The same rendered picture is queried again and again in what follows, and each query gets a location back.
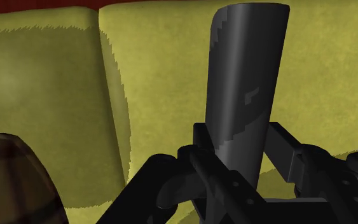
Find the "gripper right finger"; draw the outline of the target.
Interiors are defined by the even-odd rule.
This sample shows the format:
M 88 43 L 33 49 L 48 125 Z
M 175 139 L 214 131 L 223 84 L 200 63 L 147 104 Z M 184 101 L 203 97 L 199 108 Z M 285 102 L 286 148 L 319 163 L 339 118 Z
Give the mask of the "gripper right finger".
M 287 224 L 358 224 L 358 152 L 336 158 L 271 122 L 265 153 L 284 181 L 294 183 L 295 199 L 273 202 Z

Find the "dark grey tall cylinder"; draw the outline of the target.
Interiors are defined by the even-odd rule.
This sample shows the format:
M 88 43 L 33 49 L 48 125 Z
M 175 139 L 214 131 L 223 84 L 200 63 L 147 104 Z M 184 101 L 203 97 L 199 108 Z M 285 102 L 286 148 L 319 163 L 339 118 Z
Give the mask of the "dark grey tall cylinder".
M 255 188 L 272 111 L 290 7 L 237 3 L 210 27 L 205 124 L 215 154 Z

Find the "dark brown rounded cushion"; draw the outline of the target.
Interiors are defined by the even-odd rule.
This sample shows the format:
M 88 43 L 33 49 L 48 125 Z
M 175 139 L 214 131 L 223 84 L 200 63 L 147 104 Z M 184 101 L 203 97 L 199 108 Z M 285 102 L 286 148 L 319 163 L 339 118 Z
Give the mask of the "dark brown rounded cushion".
M 69 224 L 48 172 L 18 136 L 0 133 L 0 224 Z

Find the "yellow green sofa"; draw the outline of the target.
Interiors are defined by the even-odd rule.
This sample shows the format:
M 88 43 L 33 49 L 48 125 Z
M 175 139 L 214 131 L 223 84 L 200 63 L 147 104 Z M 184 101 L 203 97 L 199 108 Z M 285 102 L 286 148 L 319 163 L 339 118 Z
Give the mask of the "yellow green sofa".
M 290 6 L 271 119 L 345 158 L 358 150 L 358 0 L 196 0 L 0 14 L 0 132 L 46 167 L 70 224 L 95 224 L 155 153 L 205 118 L 212 17 Z

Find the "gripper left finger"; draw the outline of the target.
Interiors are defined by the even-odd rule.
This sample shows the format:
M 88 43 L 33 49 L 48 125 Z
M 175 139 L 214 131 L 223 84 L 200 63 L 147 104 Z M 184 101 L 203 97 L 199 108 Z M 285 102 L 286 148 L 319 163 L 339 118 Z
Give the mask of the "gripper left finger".
M 204 123 L 176 157 L 150 156 L 96 224 L 166 224 L 189 200 L 203 224 L 264 224 L 263 198 L 218 159 Z

